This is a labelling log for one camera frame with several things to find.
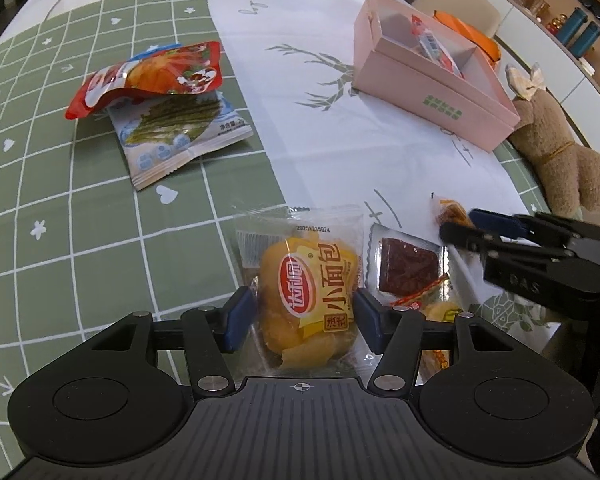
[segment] white heart print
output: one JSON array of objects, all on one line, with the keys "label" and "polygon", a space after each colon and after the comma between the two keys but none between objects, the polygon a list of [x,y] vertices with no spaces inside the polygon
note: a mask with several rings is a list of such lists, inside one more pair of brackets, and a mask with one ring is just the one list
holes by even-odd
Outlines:
[{"label": "white heart print", "polygon": [[155,188],[155,192],[160,196],[160,203],[164,205],[170,204],[176,197],[178,196],[178,192],[176,190],[170,189],[166,186],[158,186]]}]

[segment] screw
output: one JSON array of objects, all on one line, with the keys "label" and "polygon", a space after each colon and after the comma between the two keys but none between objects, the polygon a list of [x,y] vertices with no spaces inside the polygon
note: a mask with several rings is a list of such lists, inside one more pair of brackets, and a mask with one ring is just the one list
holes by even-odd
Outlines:
[{"label": "screw", "polygon": [[198,381],[198,387],[206,392],[219,392],[228,385],[229,381],[219,375],[208,375]]},{"label": "screw", "polygon": [[406,384],[402,377],[398,377],[397,375],[381,375],[376,377],[374,381],[376,387],[381,390],[385,390],[387,392],[394,392],[396,390],[401,390],[404,388]]}]

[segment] chair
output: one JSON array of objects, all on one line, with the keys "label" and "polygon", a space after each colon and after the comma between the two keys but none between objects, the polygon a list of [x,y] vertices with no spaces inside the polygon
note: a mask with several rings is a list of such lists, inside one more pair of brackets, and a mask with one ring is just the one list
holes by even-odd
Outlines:
[{"label": "chair", "polygon": [[500,26],[500,13],[487,0],[415,0],[413,6],[428,16],[436,10],[448,12],[489,38]]}]

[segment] pink gift box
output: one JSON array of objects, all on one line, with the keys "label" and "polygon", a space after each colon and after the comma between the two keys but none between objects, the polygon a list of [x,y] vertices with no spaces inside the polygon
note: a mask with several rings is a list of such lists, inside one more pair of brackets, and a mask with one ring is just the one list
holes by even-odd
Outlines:
[{"label": "pink gift box", "polygon": [[[449,51],[464,79],[417,52],[411,16]],[[396,0],[366,0],[354,29],[353,86],[488,152],[520,121],[479,47]]]}]

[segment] brown stuffed toy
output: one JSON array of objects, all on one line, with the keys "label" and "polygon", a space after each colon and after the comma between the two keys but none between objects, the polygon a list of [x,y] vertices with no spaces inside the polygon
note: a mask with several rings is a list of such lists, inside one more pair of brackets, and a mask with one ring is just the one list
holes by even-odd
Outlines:
[{"label": "brown stuffed toy", "polygon": [[531,77],[507,67],[520,122],[509,136],[533,165],[551,211],[573,217],[580,206],[600,212],[600,154],[576,144],[558,101],[546,90],[537,65]]}]

